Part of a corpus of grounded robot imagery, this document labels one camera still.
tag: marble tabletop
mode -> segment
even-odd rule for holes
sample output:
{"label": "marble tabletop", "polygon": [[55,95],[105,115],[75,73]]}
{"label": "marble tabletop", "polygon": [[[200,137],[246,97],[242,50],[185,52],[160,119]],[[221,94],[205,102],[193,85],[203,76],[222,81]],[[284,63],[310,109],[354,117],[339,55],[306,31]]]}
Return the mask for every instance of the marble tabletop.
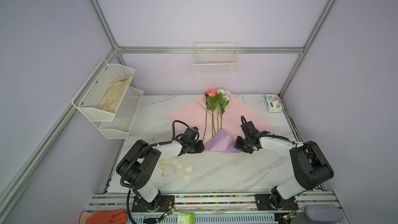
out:
{"label": "marble tabletop", "polygon": [[[234,96],[276,127],[273,134],[295,141],[284,113],[269,113],[263,95]],[[144,95],[130,136],[123,144],[117,163],[139,139],[148,143],[152,143],[153,139],[154,142],[169,141],[172,137],[172,125],[167,116],[199,97],[201,95]],[[269,191],[293,175],[290,159],[267,149],[260,149],[253,154],[243,152],[184,154],[180,156],[180,164],[184,169],[192,166],[190,175],[194,181],[189,182],[183,175],[175,174],[171,167],[165,167],[168,176],[162,177],[157,165],[151,181],[161,192]],[[128,191],[120,185],[120,176],[115,170],[107,191],[120,193]]]}

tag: mesh basket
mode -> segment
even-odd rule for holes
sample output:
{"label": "mesh basket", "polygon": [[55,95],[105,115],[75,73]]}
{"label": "mesh basket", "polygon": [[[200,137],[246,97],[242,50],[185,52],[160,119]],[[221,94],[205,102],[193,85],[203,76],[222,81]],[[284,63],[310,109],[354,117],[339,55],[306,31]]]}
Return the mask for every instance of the mesh basket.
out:
{"label": "mesh basket", "polygon": [[131,83],[134,69],[120,64],[106,64],[96,81],[91,85],[81,101],[77,102],[77,106],[75,107],[77,107],[77,109],[90,121],[113,121],[115,115],[119,111],[121,103],[117,106],[115,113],[97,109],[98,104],[106,94],[109,85],[116,78],[123,78],[129,75],[131,75],[131,78],[128,84]]}
{"label": "mesh basket", "polygon": [[237,75],[236,42],[196,42],[193,73],[196,75]]}
{"label": "mesh basket", "polygon": [[128,87],[112,122],[102,122],[99,130],[107,139],[124,139],[130,133],[144,91]]}

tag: white rose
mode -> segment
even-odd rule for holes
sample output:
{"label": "white rose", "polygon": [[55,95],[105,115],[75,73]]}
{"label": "white rose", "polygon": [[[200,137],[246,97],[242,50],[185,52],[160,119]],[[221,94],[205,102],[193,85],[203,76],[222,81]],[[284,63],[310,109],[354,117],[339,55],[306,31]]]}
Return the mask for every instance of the white rose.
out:
{"label": "white rose", "polygon": [[226,89],[225,88],[217,88],[216,92],[217,93],[222,93],[223,96],[226,95]]}

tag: pink rose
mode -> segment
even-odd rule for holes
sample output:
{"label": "pink rose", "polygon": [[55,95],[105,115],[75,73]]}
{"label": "pink rose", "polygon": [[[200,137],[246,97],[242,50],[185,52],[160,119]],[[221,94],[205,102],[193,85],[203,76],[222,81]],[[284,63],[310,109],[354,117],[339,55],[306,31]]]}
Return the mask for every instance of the pink rose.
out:
{"label": "pink rose", "polygon": [[214,89],[208,88],[208,89],[206,89],[206,94],[207,94],[207,96],[209,96],[209,97],[214,97],[214,96],[216,96],[218,93],[217,93]]}

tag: gray cushion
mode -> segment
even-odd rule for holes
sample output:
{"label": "gray cushion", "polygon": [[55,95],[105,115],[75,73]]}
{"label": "gray cushion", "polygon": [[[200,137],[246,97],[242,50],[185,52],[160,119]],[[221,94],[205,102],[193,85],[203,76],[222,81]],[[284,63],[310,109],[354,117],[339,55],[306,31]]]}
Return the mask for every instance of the gray cushion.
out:
{"label": "gray cushion", "polygon": [[343,220],[341,210],[335,205],[308,205],[305,208],[308,219],[318,222],[339,222]]}

